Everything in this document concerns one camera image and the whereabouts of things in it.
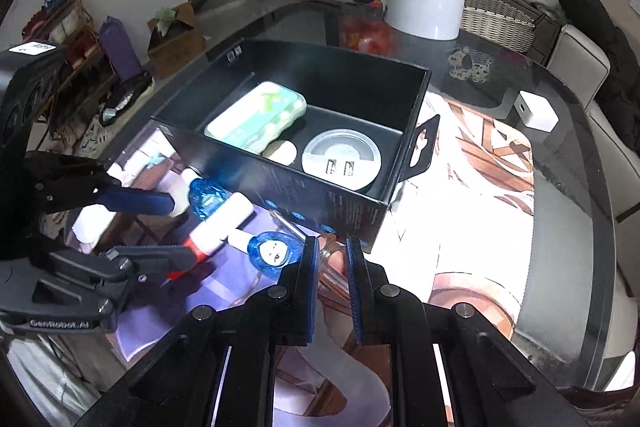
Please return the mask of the clear glass perfume vial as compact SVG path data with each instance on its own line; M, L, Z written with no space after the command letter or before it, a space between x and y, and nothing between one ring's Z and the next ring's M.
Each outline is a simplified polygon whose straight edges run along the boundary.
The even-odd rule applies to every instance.
M293 236L305 242L308 236L299 228L285 219L285 217L277 210L270 210L269 214L274 222ZM337 242L334 234L323 234L320 236L320 253L319 259L319 282L333 291L338 297L346 300L349 297L348 282L345 275L338 271L334 265L331 265L331 259L338 253L343 252L343 247Z

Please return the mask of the white tube red cap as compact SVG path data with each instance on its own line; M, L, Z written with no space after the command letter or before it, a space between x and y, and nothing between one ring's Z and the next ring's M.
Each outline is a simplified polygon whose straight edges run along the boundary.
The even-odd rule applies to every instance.
M205 221L190 215L164 238L164 244L188 246L196 254L196 263L206 261L224 245L231 231L239 229L254 215L253 204L241 193L231 196Z

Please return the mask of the blue bottle near box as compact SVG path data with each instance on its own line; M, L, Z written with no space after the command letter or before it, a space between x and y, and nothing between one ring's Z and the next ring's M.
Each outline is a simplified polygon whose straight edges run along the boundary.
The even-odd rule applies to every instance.
M210 178L202 178L193 169L186 168L180 174L188 188L188 202L194 216L207 220L231 193Z

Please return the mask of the anime print desk mat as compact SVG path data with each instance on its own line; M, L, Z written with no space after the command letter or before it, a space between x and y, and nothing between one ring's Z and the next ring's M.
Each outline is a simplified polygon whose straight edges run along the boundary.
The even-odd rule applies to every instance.
M449 308L472 303L511 336L528 277L534 231L533 154L522 132L429 93L423 117L438 116L427 172L395 195L367 252L390 281ZM257 208L243 231L272 232ZM226 244L211 262L173 282L142 283L119 317L113 341L127 361L140 357L186 311L242 305L277 281ZM390 362L384 347L355 343L346 300L319 282L317 339L286 350L277 369L279 426L383 426L390 422Z

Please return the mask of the wooden shoe rack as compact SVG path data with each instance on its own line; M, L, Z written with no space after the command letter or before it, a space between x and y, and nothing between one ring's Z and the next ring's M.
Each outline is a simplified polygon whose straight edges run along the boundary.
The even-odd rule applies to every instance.
M47 126L48 139L65 140L73 124L84 121L106 100L118 80L114 66L82 0L44 0L22 37L65 52L62 65L42 88L36 112L36 121Z

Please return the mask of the round white tin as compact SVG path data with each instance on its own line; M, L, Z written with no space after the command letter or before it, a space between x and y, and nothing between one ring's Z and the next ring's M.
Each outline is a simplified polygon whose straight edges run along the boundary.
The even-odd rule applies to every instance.
M314 136L302 154L304 173L352 191L368 187L381 172L382 155L367 135L332 129Z

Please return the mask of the purple bag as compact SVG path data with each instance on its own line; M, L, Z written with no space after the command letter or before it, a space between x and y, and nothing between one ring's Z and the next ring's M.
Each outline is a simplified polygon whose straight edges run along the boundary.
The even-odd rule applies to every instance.
M102 49L121 80L129 80L142 74L142 65L118 18L108 16L99 29L99 36Z

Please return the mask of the small white round container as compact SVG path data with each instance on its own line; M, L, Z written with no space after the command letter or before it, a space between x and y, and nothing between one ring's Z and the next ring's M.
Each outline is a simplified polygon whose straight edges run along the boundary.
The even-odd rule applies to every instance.
M274 140L262 151L262 157L283 166L291 166L297 158L297 147L292 141Z

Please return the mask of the black cardboard box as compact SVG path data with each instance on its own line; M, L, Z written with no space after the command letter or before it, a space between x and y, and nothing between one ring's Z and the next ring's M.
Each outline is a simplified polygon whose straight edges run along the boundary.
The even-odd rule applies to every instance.
M419 121L430 74L376 55L329 46L242 40L224 53L209 52L203 72L186 84L155 118L186 165L254 204L275 209L318 233L357 237L370 251L398 183L426 171L437 121ZM272 81L306 98L307 109L277 140L292 141L297 158L283 166L207 138L206 124L259 83ZM317 134L352 129L372 139L382 169L366 188L346 187L304 173L302 154Z

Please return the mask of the brown cardboard box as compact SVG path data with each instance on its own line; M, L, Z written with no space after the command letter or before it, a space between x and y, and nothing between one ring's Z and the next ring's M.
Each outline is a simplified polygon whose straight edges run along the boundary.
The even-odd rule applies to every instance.
M160 9L146 24L150 31L148 57L156 79L175 75L206 50L191 2Z

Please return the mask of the green tissue pack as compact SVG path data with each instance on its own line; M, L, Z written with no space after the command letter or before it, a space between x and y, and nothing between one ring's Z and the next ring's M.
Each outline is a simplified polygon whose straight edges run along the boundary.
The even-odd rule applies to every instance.
M272 81L259 83L206 124L207 138L259 155L305 115L306 98Z

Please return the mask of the white power adapter cube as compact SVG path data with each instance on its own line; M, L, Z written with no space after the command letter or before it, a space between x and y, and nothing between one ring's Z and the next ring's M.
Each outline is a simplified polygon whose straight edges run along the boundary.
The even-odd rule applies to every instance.
M555 114L549 101L532 92L518 92L514 108L520 115L523 124L529 129L549 133L559 121L559 117Z

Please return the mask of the woven wicker basket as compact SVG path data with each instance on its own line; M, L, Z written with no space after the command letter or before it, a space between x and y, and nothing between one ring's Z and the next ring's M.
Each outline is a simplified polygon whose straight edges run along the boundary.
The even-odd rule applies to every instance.
M521 54L535 39L534 20L501 0L464 0L460 28Z

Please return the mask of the white sofa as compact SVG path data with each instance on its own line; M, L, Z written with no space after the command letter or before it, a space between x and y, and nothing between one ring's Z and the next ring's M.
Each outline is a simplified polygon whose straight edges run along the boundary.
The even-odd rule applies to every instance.
M616 221L639 216L639 156L620 141L596 96L611 63L605 53L573 25L565 25L556 40L547 69L576 96L590 118Z

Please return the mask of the black jacket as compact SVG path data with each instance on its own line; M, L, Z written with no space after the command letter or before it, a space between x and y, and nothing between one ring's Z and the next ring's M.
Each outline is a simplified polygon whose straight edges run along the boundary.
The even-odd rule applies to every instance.
M639 141L639 62L623 31L600 0L559 0L570 23L591 39L610 62L596 95L618 137L634 148Z

